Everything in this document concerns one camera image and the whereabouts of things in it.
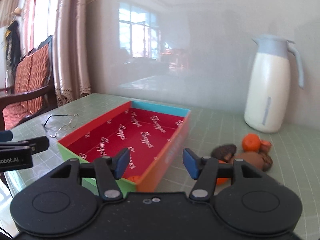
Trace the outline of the hanging dark clothes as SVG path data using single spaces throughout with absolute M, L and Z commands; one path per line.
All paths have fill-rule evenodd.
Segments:
M 8 67 L 12 72 L 16 71 L 16 68 L 21 60 L 21 46 L 20 46 L 20 34 L 19 24 L 16 20 L 13 20 L 8 26 L 5 33 L 6 40 L 6 61 Z

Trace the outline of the orange mandarin front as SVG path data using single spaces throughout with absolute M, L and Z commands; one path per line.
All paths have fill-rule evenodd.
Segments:
M 141 176 L 129 176 L 127 178 L 128 181 L 131 181 L 131 182 L 133 182 L 135 184 L 139 183 L 140 179 L 141 179 Z

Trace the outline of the thin metal eyeglasses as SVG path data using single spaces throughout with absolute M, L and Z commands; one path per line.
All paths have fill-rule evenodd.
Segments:
M 79 114 L 53 114 L 41 125 L 48 137 L 60 140 L 76 129 L 78 119 Z

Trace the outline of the brown kiwi fruit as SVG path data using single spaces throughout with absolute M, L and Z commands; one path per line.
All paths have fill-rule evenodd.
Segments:
M 244 153 L 239 153 L 235 155 L 229 163 L 233 163 L 235 159 L 243 159 L 244 161 L 248 162 L 252 166 L 256 167 L 257 169 L 263 170 L 264 168 L 264 159 L 262 155 L 260 155 L 257 152 L 244 152 Z

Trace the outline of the small brown red-topped fruit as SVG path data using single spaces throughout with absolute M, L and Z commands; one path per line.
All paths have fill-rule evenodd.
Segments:
M 261 140 L 259 152 L 264 153 L 264 154 L 269 154 L 271 147 L 272 147 L 272 144 L 269 141 Z

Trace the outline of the beige lace curtain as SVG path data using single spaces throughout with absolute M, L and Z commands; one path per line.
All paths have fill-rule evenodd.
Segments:
M 91 93 L 86 50 L 86 0 L 20 0 L 23 54 L 53 38 L 53 78 L 57 104 Z

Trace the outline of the colourful open cardboard box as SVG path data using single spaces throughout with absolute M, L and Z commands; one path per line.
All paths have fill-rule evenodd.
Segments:
M 57 142 L 63 160 L 91 163 L 130 150 L 130 163 L 117 183 L 123 193 L 154 191 L 189 131 L 190 110 L 129 101 L 72 131 Z M 139 183 L 129 176 L 141 176 Z

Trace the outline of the orange mandarin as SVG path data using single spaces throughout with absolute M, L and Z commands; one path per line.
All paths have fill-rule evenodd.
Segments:
M 127 178 L 128 181 L 131 181 L 131 182 L 133 182 L 135 184 L 139 183 L 140 179 L 141 179 L 141 176 L 129 176 Z
M 224 162 L 224 161 L 222 161 L 222 160 L 219 160 L 219 163 L 220 163 L 220 164 L 225 164 L 226 162 Z M 226 183 L 227 181 L 229 181 L 228 178 L 217 178 L 216 185 L 217 185 L 217 186 L 223 185 L 223 184 Z
M 242 149 L 245 152 L 258 152 L 261 146 L 260 138 L 253 133 L 249 133 L 242 139 Z

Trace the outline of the green grid tablecloth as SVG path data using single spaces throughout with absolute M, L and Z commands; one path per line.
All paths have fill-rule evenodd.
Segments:
M 18 125 L 12 130 L 14 140 L 44 135 L 42 124 L 67 133 L 64 125 L 73 114 L 78 115 L 76 124 L 81 126 L 125 102 L 126 98 L 120 96 L 91 94 Z M 245 124 L 241 115 L 204 107 L 190 110 L 185 147 L 199 156 L 213 155 L 223 161 L 239 156 L 257 162 L 257 154 L 242 152 L 242 140 L 253 129 Z M 284 124 L 278 133 L 260 133 L 259 138 L 264 164 L 270 167 L 269 175 L 295 191 L 302 200 L 303 213 L 296 233 L 303 239 L 319 239 L 319 130 Z M 30 169 L 5 175 L 12 195 L 62 163 L 55 139 L 51 139 L 47 151 L 34 156 L 33 163 Z

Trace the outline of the white grey thermos jug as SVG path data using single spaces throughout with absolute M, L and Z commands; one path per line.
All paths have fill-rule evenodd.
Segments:
M 253 41 L 258 46 L 254 58 L 244 120 L 263 133 L 277 133 L 284 121 L 289 100 L 291 66 L 289 53 L 296 59 L 298 86 L 304 88 L 304 70 L 293 41 L 264 34 Z

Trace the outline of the dark walnut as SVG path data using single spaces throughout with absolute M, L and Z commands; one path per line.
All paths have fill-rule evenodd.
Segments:
M 261 155 L 261 158 L 262 158 L 262 160 L 263 160 L 263 168 L 262 168 L 262 170 L 264 171 L 264 172 L 267 172 L 267 171 L 269 171 L 270 169 L 271 169 L 271 167 L 273 166 L 273 160 L 272 160 L 272 158 L 268 155 L 268 154 L 266 154 L 266 153 L 261 153 L 260 154 Z

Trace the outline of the straw hat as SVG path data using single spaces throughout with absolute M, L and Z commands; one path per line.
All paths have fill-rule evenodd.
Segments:
M 22 16 L 22 9 L 17 7 L 11 14 L 12 14 L 12 16 L 21 17 Z

